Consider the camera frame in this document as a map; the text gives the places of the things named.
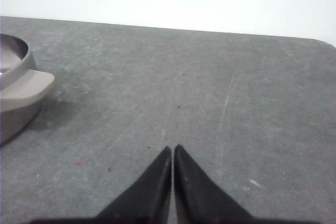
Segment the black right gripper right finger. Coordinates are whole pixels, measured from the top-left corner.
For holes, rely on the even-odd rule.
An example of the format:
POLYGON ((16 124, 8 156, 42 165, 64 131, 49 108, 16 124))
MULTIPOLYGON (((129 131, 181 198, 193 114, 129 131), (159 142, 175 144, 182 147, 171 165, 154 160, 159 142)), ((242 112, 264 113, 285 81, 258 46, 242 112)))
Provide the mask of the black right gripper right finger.
POLYGON ((202 170, 182 145, 174 150, 178 223, 244 223, 255 218, 202 170))

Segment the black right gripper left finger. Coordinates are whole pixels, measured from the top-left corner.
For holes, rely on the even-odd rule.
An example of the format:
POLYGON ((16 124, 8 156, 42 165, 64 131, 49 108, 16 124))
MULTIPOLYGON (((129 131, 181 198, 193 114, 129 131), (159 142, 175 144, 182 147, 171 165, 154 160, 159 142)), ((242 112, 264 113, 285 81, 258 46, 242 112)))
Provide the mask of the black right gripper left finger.
POLYGON ((96 218, 103 223, 167 223, 172 151, 165 147, 143 174, 96 218))

